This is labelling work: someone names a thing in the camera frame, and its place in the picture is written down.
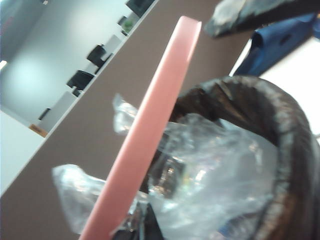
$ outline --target plastic wrap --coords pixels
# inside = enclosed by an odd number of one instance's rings
[[[138,110],[124,101],[120,94],[115,95],[112,105],[115,112],[113,129],[117,134],[125,136],[134,122]]]
[[[79,166],[73,164],[53,168],[52,177],[71,230],[81,234],[105,181],[87,175]],[[147,194],[139,191],[132,202],[127,218],[118,230],[139,231],[140,225],[144,222],[148,203]]]
[[[247,239],[273,197],[277,149],[227,121],[190,113],[178,123],[160,149],[172,159],[160,177],[157,164],[149,172],[150,203],[163,236],[216,240],[224,228],[229,240]]]

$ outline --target ceiling light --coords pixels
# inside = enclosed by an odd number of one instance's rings
[[[0,62],[0,70],[1,70],[6,64],[7,64],[7,61],[2,60],[2,61]]]

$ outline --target white wall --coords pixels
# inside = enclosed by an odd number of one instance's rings
[[[29,162],[41,143],[42,136],[1,111],[1,196]]]
[[[52,1],[13,61],[2,70],[3,111],[16,113],[14,117],[25,125],[36,124],[46,108],[71,90],[66,82],[76,70],[87,67],[89,52],[113,34],[121,34],[117,22],[131,13],[125,2]]]

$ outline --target black office chair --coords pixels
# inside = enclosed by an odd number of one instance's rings
[[[76,86],[76,89],[73,91],[73,94],[75,96],[78,96],[78,91],[83,91],[86,88],[86,86],[90,83],[91,79],[93,79],[93,77],[94,75],[92,75],[91,73],[78,70],[66,84],[70,88]]]
[[[105,61],[102,60],[103,55],[107,53],[107,51],[103,48],[102,45],[97,45],[86,57],[90,62],[96,65],[98,68],[101,68]]]

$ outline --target pink plastic lid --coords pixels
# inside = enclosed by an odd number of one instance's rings
[[[180,17],[80,240],[109,240],[125,219],[168,123],[201,30]]]

